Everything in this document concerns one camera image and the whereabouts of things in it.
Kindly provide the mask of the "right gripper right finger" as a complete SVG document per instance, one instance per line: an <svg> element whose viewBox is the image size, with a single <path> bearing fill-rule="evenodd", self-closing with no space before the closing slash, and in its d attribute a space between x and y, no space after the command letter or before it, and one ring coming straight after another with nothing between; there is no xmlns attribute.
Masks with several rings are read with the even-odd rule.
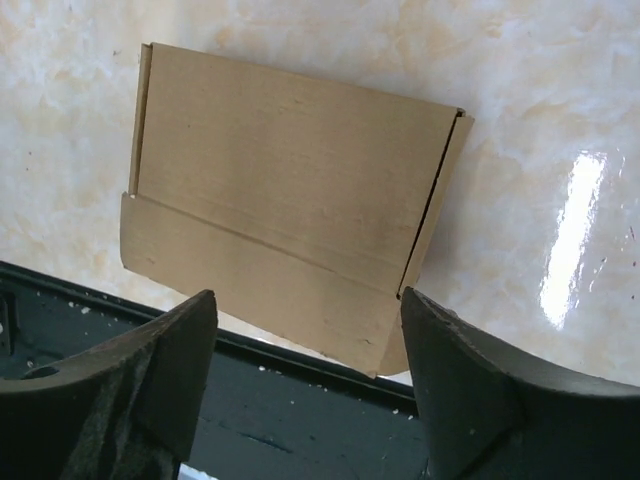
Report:
<svg viewBox="0 0 640 480"><path fill-rule="evenodd" d="M413 288L401 324L427 478L638 478L638 387L529 354Z"/></svg>

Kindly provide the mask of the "brown cardboard box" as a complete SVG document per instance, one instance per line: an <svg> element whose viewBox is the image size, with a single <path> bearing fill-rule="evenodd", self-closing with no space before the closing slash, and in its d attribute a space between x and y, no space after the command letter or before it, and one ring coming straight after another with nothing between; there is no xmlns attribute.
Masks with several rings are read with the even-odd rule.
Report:
<svg viewBox="0 0 640 480"><path fill-rule="evenodd" d="M160 43L141 48L123 266L367 376L400 320L473 118Z"/></svg>

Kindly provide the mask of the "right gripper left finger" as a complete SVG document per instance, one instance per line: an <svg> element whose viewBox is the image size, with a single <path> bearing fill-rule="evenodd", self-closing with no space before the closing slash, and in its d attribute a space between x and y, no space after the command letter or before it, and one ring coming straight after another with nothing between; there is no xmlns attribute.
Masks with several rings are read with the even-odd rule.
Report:
<svg viewBox="0 0 640 480"><path fill-rule="evenodd" d="M215 295L203 290L133 330L2 380L2 478L177 478L217 326Z"/></svg>

